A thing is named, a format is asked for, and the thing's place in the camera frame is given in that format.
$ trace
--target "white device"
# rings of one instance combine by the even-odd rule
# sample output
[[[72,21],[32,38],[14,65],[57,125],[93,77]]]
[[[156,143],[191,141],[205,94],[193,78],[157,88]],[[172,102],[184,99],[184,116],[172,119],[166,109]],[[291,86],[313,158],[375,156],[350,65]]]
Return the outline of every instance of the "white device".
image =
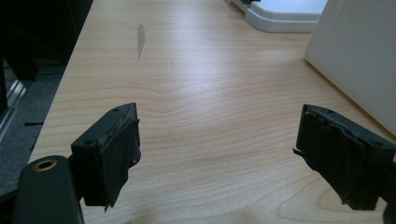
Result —
[[[225,0],[245,11],[253,27],[272,33],[312,33],[327,0]]]
[[[332,0],[305,58],[396,134],[396,1]]]

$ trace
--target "gray mark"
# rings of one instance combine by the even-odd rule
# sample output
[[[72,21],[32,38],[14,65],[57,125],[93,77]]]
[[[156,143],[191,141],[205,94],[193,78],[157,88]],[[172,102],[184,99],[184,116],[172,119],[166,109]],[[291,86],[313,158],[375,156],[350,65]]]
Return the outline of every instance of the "gray mark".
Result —
[[[142,24],[139,24],[139,27],[137,28],[137,50],[138,50],[137,57],[139,58],[140,55],[142,54],[144,45],[145,45],[145,29]]]

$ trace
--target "wood grain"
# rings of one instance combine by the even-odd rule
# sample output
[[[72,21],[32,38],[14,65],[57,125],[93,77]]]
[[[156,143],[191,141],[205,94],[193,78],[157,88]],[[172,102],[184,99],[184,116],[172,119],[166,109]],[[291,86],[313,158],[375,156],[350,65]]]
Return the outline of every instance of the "wood grain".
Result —
[[[136,102],[141,162],[86,223],[382,223],[384,202],[352,211],[292,153],[303,104],[395,141],[305,61],[310,36],[258,31],[222,0],[95,0],[31,161]]]

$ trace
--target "table surface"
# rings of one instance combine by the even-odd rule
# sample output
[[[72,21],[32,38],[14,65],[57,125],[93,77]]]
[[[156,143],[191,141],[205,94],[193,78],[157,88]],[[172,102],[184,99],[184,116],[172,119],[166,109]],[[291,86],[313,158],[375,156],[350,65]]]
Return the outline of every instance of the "table surface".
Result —
[[[87,223],[382,223],[382,200],[352,211],[292,153],[303,104],[396,139],[304,59],[310,36],[223,0],[95,0],[31,161],[136,102],[142,159],[113,208],[81,203]]]

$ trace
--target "gray carpet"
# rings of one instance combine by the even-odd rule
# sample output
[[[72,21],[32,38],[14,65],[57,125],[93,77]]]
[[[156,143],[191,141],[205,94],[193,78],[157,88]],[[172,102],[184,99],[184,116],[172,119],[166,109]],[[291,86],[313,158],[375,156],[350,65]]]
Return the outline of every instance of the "gray carpet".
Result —
[[[36,81],[22,82],[26,92],[10,108],[13,117],[0,142],[0,195],[17,188],[21,169],[31,156],[64,73],[64,65],[53,61],[39,61],[36,65],[39,70]],[[12,72],[5,70],[6,76]]]

